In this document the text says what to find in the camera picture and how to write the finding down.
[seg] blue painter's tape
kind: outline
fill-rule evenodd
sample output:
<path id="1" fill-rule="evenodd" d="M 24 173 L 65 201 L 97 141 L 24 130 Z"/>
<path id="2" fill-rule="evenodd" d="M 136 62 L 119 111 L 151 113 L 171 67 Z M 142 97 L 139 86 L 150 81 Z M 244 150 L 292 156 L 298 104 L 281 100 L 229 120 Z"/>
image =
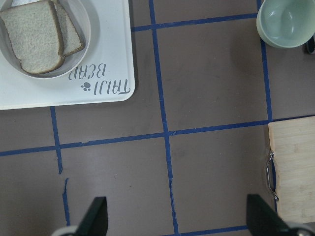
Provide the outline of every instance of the blue painter's tape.
<path id="1" fill-rule="evenodd" d="M 145 30 L 153 30 L 155 29 L 155 25 L 148 26 L 136 26 L 131 28 L 131 32 L 145 31 Z"/>
<path id="2" fill-rule="evenodd" d="M 268 114 L 268 120 L 272 121 L 272 107 L 271 107 L 271 94 L 270 94 L 270 84 L 269 84 L 269 75 L 268 75 L 267 53 L 266 53 L 265 42 L 262 41 L 262 39 L 260 40 L 260 45 L 261 45 L 262 67 L 263 67 L 264 82 L 265 82 L 267 114 Z"/>
<path id="3" fill-rule="evenodd" d="M 26 149 L 19 149 L 19 150 L 2 151 L 0 152 L 0 156 L 12 156 L 12 155 L 18 155 L 18 154 L 41 152 L 41 151 L 53 151 L 53 150 L 56 150 L 55 146 L 33 147 L 33 148 L 26 148 Z"/>
<path id="4" fill-rule="evenodd" d="M 156 23 L 156 15 L 155 15 L 155 12 L 154 12 L 153 0 L 149 0 L 149 9 L 150 9 L 151 24 L 155 25 L 155 23 Z"/>
<path id="5" fill-rule="evenodd" d="M 58 128 L 57 128 L 57 119 L 56 119 L 55 107 L 50 107 L 50 113 L 51 113 L 51 120 L 52 120 L 52 124 L 53 124 L 53 131 L 54 131 L 54 138 L 55 138 L 55 145 L 56 145 L 58 169 L 59 169 L 59 174 L 61 174 L 62 171 L 63 171 L 63 162 L 62 162 L 62 156 L 61 156 L 61 150 L 60 150 L 60 142 L 59 142 L 59 136 L 58 136 Z"/>
<path id="6" fill-rule="evenodd" d="M 257 4 L 257 10 L 259 10 L 261 7 L 261 0 L 256 0 L 256 4 Z"/>
<path id="7" fill-rule="evenodd" d="M 195 128 L 195 129 L 183 129 L 183 130 L 170 131 L 169 135 L 175 136 L 175 135 L 180 135 L 180 134 L 193 134 L 193 133 L 218 131 L 218 130 L 225 130 L 225 129 L 245 128 L 245 127 L 251 127 L 251 126 L 266 125 L 268 123 L 269 123 L 268 120 L 261 120 L 261 121 L 253 121 L 253 122 L 245 122 L 245 123 L 237 123 L 237 124 L 225 124 L 225 125 L 210 126 L 210 127 Z"/>
<path id="8" fill-rule="evenodd" d="M 156 29 L 256 18 L 257 13 L 157 24 Z"/>
<path id="9" fill-rule="evenodd" d="M 120 143 L 120 142 L 128 142 L 135 140 L 143 140 L 143 139 L 153 139 L 153 138 L 161 138 L 164 137 L 164 133 L 155 133 L 155 134 L 144 134 L 137 136 L 128 136 L 114 139 L 102 139 L 102 140 L 94 140 L 88 141 L 86 143 L 71 143 L 71 144 L 61 144 L 61 149 L 64 148 L 77 148 L 77 147 L 85 147 L 85 146 L 93 146 L 93 145 L 101 145 L 101 144 L 112 144 L 112 143 Z"/>
<path id="10" fill-rule="evenodd" d="M 70 213 L 69 213 L 69 206 L 68 206 L 68 196 L 67 196 L 67 185 L 68 185 L 69 178 L 66 178 L 64 181 L 64 190 L 63 190 L 63 208 L 64 208 L 64 216 L 66 225 L 70 226 Z"/>
<path id="11" fill-rule="evenodd" d="M 153 0 L 149 0 L 149 7 L 150 7 L 151 24 L 155 24 L 156 19 L 155 19 Z M 162 84 L 161 67 L 160 67 L 159 51 L 158 51 L 158 34 L 157 34 L 156 29 L 152 30 L 152 39 L 153 39 L 154 58 L 155 58 L 155 63 L 156 63 L 157 88 L 158 88 L 158 96 L 159 96 L 159 103 L 160 103 L 160 110 L 161 110 L 161 119 L 162 119 L 163 130 L 164 130 L 165 154 L 166 154 L 169 191 L 170 191 L 170 200 L 171 200 L 172 217 L 173 217 L 173 228 L 174 228 L 174 233 L 178 235 L 179 231 L 178 231 L 178 223 L 177 223 L 177 218 L 176 218 L 176 211 L 174 207 L 174 195 L 173 195 L 173 187 L 172 187 L 173 171 L 172 171 L 172 160 L 171 160 L 171 150 L 170 150 L 171 148 L 170 148 L 170 142 L 169 142 L 166 111 L 165 111 L 165 105 L 164 105 L 163 84 Z"/>

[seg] bamboo cutting board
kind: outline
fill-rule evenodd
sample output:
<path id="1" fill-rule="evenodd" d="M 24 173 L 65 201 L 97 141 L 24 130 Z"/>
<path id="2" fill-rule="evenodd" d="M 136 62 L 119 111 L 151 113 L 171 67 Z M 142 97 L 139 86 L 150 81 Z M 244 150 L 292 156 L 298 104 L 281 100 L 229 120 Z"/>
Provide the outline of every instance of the bamboo cutting board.
<path id="1" fill-rule="evenodd" d="M 275 153 L 278 215 L 284 221 L 315 221 L 315 117 L 269 123 Z"/>

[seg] bread slice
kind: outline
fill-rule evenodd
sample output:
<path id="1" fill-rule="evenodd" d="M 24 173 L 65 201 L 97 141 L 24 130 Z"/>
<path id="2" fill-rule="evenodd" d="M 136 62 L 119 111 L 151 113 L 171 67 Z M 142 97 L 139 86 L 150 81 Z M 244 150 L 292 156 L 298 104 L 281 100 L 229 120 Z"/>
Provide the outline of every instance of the bread slice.
<path id="1" fill-rule="evenodd" d="M 66 10 L 57 2 L 57 0 L 53 1 L 55 3 L 58 21 L 63 34 L 64 43 L 63 55 L 67 57 L 69 55 L 81 51 L 85 47 L 85 44 L 79 37 L 78 32 L 75 29 Z"/>
<path id="2" fill-rule="evenodd" d="M 63 64 L 63 37 L 53 2 L 15 6 L 0 12 L 0 17 L 23 70 L 42 74 Z"/>

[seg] black object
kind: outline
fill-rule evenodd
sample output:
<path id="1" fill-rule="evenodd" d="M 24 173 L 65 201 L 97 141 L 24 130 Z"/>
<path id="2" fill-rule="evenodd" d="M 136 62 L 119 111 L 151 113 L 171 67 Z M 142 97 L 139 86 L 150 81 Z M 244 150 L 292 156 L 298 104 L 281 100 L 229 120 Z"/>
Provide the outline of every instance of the black object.
<path id="1" fill-rule="evenodd" d="M 253 236 L 315 236 L 304 228 L 290 228 L 258 194 L 247 195 L 246 224 Z"/>
<path id="2" fill-rule="evenodd" d="M 105 236 L 108 230 L 106 197 L 94 198 L 74 236 Z"/>
<path id="3" fill-rule="evenodd" d="M 306 50 L 309 54 L 315 54 L 315 40 L 314 36 L 312 36 L 307 42 L 306 42 Z"/>

